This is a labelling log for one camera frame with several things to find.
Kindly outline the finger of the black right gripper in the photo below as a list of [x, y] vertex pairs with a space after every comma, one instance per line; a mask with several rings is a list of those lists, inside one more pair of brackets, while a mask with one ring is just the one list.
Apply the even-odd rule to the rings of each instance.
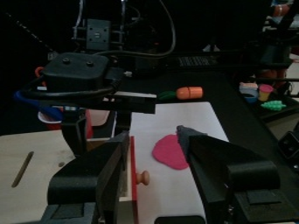
[[114, 135], [118, 135], [122, 131], [129, 131], [130, 117], [132, 117], [130, 112], [117, 112], [116, 113]]
[[73, 156], [79, 157], [86, 151], [86, 116], [84, 109], [63, 108], [59, 130]]

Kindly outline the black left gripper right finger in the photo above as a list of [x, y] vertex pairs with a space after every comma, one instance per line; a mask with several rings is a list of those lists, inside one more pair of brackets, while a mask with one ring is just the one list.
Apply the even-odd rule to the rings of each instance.
[[177, 126], [206, 224], [268, 224], [296, 220], [270, 160], [233, 143]]

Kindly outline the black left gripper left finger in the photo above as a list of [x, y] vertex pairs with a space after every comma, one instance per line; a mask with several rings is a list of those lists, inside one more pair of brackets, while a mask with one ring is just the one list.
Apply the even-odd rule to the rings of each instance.
[[39, 224], [117, 224], [129, 135], [122, 131], [50, 178]]

